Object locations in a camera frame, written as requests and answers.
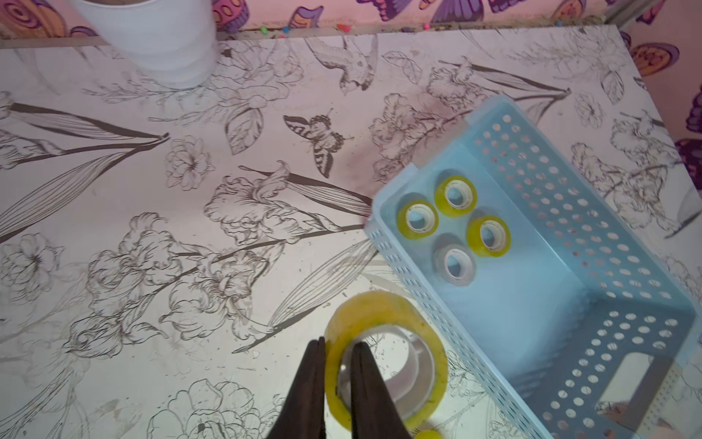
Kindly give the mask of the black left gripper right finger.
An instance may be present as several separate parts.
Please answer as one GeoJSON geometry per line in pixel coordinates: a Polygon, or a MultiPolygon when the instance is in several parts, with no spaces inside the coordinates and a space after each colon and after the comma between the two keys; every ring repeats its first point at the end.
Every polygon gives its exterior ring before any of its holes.
{"type": "Polygon", "coordinates": [[[353,439],[411,439],[365,342],[352,349],[350,388],[353,439]]]}

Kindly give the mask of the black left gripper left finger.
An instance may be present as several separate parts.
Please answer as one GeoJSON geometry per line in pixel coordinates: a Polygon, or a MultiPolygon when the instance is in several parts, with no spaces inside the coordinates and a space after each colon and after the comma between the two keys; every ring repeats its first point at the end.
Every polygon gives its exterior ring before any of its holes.
{"type": "Polygon", "coordinates": [[[268,439],[321,439],[325,431],[325,339],[311,340],[268,439]]]}

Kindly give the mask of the yellow tape roll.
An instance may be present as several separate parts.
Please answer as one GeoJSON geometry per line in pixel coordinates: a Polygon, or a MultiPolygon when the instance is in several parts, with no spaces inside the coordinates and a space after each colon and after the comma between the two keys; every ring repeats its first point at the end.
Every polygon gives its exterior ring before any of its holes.
{"type": "Polygon", "coordinates": [[[511,233],[502,219],[483,216],[469,222],[466,241],[478,256],[501,257],[510,250],[511,233]]]}
{"type": "Polygon", "coordinates": [[[397,224],[405,239],[417,241],[428,238],[438,229],[438,212],[427,201],[413,201],[399,210],[397,224]]]}
{"type": "Polygon", "coordinates": [[[414,439],[444,439],[444,437],[438,431],[430,429],[416,433],[414,439]]]}
{"type": "Polygon", "coordinates": [[[352,349],[366,338],[383,334],[392,334],[408,345],[402,369],[382,382],[405,427],[411,430],[420,426],[445,395],[449,373],[444,345],[417,308],[398,294],[358,294],[336,309],[325,329],[327,405],[347,430],[352,428],[352,349]]]}
{"type": "Polygon", "coordinates": [[[469,179],[451,176],[435,188],[434,201],[441,214],[449,218],[458,218],[475,209],[478,196],[475,186],[469,179]]]}

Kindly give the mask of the clear white tape roll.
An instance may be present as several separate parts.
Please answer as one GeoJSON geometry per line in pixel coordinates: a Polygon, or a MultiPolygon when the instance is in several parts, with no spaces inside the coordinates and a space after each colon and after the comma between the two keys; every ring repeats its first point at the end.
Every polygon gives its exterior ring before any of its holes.
{"type": "Polygon", "coordinates": [[[468,286],[475,280],[475,261],[462,245],[450,244],[437,250],[433,265],[437,275],[449,285],[468,286]]]}

